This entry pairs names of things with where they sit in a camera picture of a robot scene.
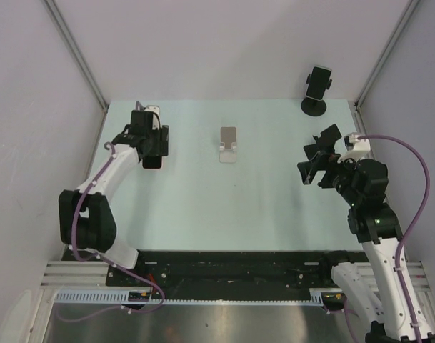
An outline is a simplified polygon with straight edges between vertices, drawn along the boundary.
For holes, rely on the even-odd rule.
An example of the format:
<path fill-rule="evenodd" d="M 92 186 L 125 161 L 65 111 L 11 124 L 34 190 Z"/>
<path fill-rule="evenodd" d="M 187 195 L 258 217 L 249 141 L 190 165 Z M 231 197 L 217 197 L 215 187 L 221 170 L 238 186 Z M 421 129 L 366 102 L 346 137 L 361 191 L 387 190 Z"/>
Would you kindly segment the pink cased smartphone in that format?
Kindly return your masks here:
<path fill-rule="evenodd" d="M 162 156 L 147 156 L 142 159 L 142 167 L 144 169 L 160 169 L 163 165 Z"/>

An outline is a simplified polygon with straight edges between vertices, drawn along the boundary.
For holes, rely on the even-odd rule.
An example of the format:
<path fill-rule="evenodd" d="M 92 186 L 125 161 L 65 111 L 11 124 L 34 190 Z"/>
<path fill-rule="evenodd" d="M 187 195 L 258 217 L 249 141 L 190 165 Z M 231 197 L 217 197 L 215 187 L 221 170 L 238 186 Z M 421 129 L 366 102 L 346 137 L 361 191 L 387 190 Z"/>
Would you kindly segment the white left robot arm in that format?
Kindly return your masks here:
<path fill-rule="evenodd" d="M 146 267 L 137 262 L 138 250 L 119 238 L 111 199 L 135 167 L 160 169 L 169 155 L 169 126 L 161 124 L 158 106 L 136 104 L 130 122 L 111 141 L 99 170 L 74 190 L 59 195 L 60 237 L 82 261 L 81 250 L 110 264 L 123 267 L 122 278 L 141 284 Z"/>

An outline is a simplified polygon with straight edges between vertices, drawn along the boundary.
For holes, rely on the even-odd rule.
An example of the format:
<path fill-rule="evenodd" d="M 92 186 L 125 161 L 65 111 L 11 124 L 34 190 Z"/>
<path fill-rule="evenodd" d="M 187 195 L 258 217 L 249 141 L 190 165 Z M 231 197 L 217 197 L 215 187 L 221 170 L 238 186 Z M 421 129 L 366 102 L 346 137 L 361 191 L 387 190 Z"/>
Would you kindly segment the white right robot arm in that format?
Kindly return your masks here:
<path fill-rule="evenodd" d="M 319 186 L 335 189 L 350 206 L 349 228 L 369 260 L 378 291 L 371 290 L 351 262 L 321 265 L 319 281 L 344 291 L 366 324 L 365 342 L 435 342 L 402 256 L 404 235 L 399 220 L 385 201 L 387 166 L 365 158 L 369 152 L 366 141 L 352 144 L 343 156 L 333 145 L 310 144 L 304 151 L 307 160 L 297 165 L 302 182 L 310 184 L 323 171 Z"/>

